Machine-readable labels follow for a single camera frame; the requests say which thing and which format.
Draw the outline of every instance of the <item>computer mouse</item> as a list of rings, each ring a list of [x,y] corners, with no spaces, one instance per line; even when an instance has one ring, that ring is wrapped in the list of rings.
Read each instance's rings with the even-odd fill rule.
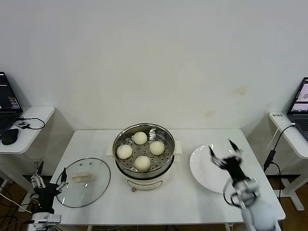
[[[17,140],[18,132],[18,128],[13,128],[5,131],[1,135],[1,143],[3,143],[4,145],[15,143],[15,141]]]

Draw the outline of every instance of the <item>wooden floor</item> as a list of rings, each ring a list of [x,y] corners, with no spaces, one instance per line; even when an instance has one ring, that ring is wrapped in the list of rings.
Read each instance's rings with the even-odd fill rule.
[[[270,179],[269,180],[273,189],[279,188],[279,180],[278,179]],[[12,184],[6,186],[6,190],[11,194],[12,199],[19,204],[21,204],[22,199],[25,197],[26,192],[23,190],[19,185]],[[291,200],[289,198],[282,198],[281,203],[282,207],[286,213],[286,219],[282,222],[283,231],[307,231],[308,226],[308,184],[305,184],[301,188],[299,188],[296,191],[297,195],[299,196],[300,200],[302,201],[305,211],[296,211],[294,208]],[[5,198],[0,198],[0,203],[5,205],[10,205],[10,202],[8,202]],[[3,217],[7,215],[7,212],[9,211],[9,216],[15,216],[16,218],[11,217]],[[3,228],[5,228],[9,222],[10,224],[16,222],[17,220],[21,220],[24,218],[30,219],[30,214],[27,212],[18,212],[18,208],[13,207],[5,207],[0,205],[0,231],[2,231]],[[7,229],[4,229],[6,231],[19,231],[20,226],[22,224],[22,221],[17,223],[17,225],[12,225],[8,227]],[[138,228],[136,226],[125,226],[125,229],[127,231],[166,231],[166,226],[139,226]],[[22,230],[26,231],[26,225],[22,227]],[[86,231],[86,226],[80,226],[78,227],[79,231]],[[93,231],[103,231],[107,230],[107,227],[93,227]],[[224,225],[177,225],[177,226],[168,226],[167,231],[224,231]]]

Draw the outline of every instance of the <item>steamer basket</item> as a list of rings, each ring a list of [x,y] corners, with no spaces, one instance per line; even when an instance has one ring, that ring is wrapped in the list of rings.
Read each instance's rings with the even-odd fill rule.
[[[148,141],[143,145],[137,145],[133,141],[133,136],[136,132],[142,131]],[[161,155],[153,155],[150,152],[150,144],[154,141],[161,141],[165,145],[165,151]],[[133,149],[132,155],[128,159],[120,159],[116,155],[116,150],[119,146],[127,144]],[[113,144],[113,155],[116,160],[117,167],[125,175],[138,180],[154,179],[165,173],[172,165],[174,160],[175,142],[171,133],[162,126],[155,124],[136,124],[122,131],[115,139]],[[149,170],[140,172],[135,166],[135,160],[138,156],[147,156],[151,160]]]

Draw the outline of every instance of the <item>laptop screen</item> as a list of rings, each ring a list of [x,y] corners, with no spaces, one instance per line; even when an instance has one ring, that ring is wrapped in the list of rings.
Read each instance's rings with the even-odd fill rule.
[[[308,112],[308,78],[304,78],[289,113]]]
[[[4,72],[0,72],[0,112],[1,111],[21,111],[20,105]]]

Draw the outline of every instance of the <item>glass lid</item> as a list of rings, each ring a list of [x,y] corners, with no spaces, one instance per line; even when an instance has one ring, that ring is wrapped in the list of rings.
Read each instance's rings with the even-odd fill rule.
[[[110,181],[108,165],[97,158],[80,159],[66,168],[67,185],[57,195],[58,201],[70,208],[89,205],[100,198]]]

